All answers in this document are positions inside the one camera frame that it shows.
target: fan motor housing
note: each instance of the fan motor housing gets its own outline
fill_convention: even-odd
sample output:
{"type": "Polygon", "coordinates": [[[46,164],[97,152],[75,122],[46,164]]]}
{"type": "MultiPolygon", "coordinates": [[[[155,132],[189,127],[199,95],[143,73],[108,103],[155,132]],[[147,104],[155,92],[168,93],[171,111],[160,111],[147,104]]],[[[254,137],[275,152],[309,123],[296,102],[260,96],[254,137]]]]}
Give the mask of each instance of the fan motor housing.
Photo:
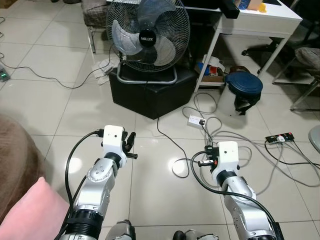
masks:
{"type": "Polygon", "coordinates": [[[144,29],[139,34],[139,41],[142,46],[146,48],[151,48],[155,45],[157,37],[154,31],[150,29],[144,29]]]}

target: tile floor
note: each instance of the tile floor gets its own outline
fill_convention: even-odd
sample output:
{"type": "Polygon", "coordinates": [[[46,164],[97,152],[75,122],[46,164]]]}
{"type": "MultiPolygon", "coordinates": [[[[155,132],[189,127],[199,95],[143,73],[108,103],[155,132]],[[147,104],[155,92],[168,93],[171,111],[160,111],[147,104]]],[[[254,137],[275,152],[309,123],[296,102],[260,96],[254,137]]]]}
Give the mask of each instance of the tile floor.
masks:
{"type": "MultiPolygon", "coordinates": [[[[0,32],[4,33],[0,38],[0,52],[5,54],[3,61],[10,66],[30,66],[40,75],[56,77],[73,86],[83,81],[96,61],[108,57],[110,43],[101,40],[101,33],[94,36],[97,54],[92,54],[80,4],[18,0],[9,9],[0,9],[0,16],[6,17],[6,21],[0,24],[0,32]]],[[[228,54],[222,48],[218,49],[226,63],[232,59],[255,73],[259,66],[240,53],[248,46],[268,43],[269,39],[224,36],[220,41],[228,46],[228,54]]],[[[114,54],[111,57],[116,63],[117,57],[114,54]]],[[[275,63],[261,78],[264,84],[261,100],[246,116],[235,119],[219,113],[215,116],[222,120],[223,130],[243,134],[255,141],[263,141],[271,134],[293,132],[301,150],[320,163],[319,153],[308,140],[308,131],[320,124],[320,115],[290,112],[290,105],[299,97],[299,89],[272,85],[272,78],[278,70],[275,63]]],[[[110,227],[122,219],[130,219],[138,226],[139,240],[170,240],[176,230],[190,228],[215,233],[221,240],[238,239],[222,197],[205,191],[193,176],[186,179],[173,176],[171,165],[183,157],[181,151],[158,133],[155,120],[114,104],[109,83],[98,86],[91,76],[83,87],[69,90],[54,80],[38,78],[26,69],[8,69],[8,72],[12,79],[0,82],[0,113],[15,118],[31,134],[45,156],[47,181],[64,198],[65,162],[81,136],[106,124],[121,125],[136,132],[134,152],[139,157],[129,160],[119,171],[100,240],[104,240],[110,227]]],[[[207,92],[219,99],[219,91],[207,92]]],[[[204,95],[198,101],[205,111],[214,108],[204,95]]],[[[302,104],[319,107],[320,99],[313,96],[302,104]]],[[[212,121],[209,128],[218,125],[212,121]]],[[[188,156],[204,148],[203,133],[186,126],[181,109],[161,117],[159,127],[174,138],[188,156]]],[[[90,137],[75,152],[70,167],[73,191],[102,153],[100,142],[99,138],[90,137]]],[[[248,146],[244,141],[238,141],[238,144],[248,146]]],[[[252,161],[240,172],[256,191],[260,191],[269,180],[272,166],[256,149],[252,152],[252,161]]],[[[245,148],[241,148],[239,154],[241,159],[248,159],[245,148]]],[[[282,157],[288,162],[303,161],[288,149],[282,157]]],[[[309,166],[282,165],[281,168],[299,180],[317,183],[309,166]]],[[[185,173],[184,164],[178,169],[180,174],[185,173]]],[[[319,187],[305,187],[276,171],[271,186],[258,199],[281,222],[285,239],[320,239],[319,187]]]]}

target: cardboard box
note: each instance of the cardboard box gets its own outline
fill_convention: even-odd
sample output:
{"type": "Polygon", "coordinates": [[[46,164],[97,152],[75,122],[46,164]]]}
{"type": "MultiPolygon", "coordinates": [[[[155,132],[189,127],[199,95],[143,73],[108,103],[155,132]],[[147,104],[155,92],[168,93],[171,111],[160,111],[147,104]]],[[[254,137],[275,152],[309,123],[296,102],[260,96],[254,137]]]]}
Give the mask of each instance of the cardboard box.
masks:
{"type": "Polygon", "coordinates": [[[0,9],[7,9],[17,0],[0,0],[0,9]]]}
{"type": "MultiPolygon", "coordinates": [[[[198,65],[196,64],[194,67],[194,70],[200,74],[201,70],[198,67],[198,65]]],[[[223,75],[223,73],[220,73],[221,71],[218,70],[219,76],[203,76],[202,81],[201,82],[209,82],[209,83],[224,83],[225,82],[225,76],[223,75]]]]}

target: electric fan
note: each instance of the electric fan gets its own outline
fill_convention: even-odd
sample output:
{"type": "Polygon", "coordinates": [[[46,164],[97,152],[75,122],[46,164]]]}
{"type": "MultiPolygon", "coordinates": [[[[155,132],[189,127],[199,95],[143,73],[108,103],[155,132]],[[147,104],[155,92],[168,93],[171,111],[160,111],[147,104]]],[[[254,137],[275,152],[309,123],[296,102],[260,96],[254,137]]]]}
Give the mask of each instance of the electric fan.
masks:
{"type": "MultiPolygon", "coordinates": [[[[187,11],[180,0],[114,0],[106,22],[108,38],[121,52],[117,78],[127,84],[145,81],[124,80],[121,65],[142,72],[159,72],[172,67],[184,54],[190,36],[187,11]]],[[[174,80],[148,81],[149,84],[173,84],[174,80]]]]}

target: chair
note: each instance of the chair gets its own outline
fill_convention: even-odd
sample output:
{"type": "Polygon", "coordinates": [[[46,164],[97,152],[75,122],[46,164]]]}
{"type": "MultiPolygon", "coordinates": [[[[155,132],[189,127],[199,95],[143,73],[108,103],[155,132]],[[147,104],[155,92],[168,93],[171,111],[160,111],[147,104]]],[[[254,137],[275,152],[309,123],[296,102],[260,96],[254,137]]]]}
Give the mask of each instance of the chair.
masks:
{"type": "Polygon", "coordinates": [[[320,48],[301,47],[296,49],[295,57],[275,76],[272,83],[277,85],[292,85],[295,83],[277,82],[277,79],[286,69],[297,64],[308,71],[314,77],[313,81],[308,84],[309,88],[291,105],[290,110],[293,112],[320,112],[320,109],[298,108],[297,106],[320,84],[320,48]]]}
{"type": "MultiPolygon", "coordinates": [[[[280,52],[279,56],[282,57],[285,62],[288,61],[287,56],[291,55],[289,59],[294,57],[294,50],[301,47],[311,47],[312,44],[320,39],[320,0],[300,0],[298,1],[293,10],[303,18],[301,23],[298,25],[292,36],[288,39],[285,44],[285,47],[280,52]]],[[[250,55],[250,53],[256,52],[269,52],[273,53],[277,47],[277,44],[280,43],[281,38],[270,37],[272,43],[269,45],[252,47],[242,51],[243,56],[250,55]]]]}
{"type": "Polygon", "coordinates": [[[111,2],[106,0],[82,0],[81,7],[84,23],[88,29],[91,50],[95,54],[94,32],[96,29],[106,29],[107,14],[111,2]]]}

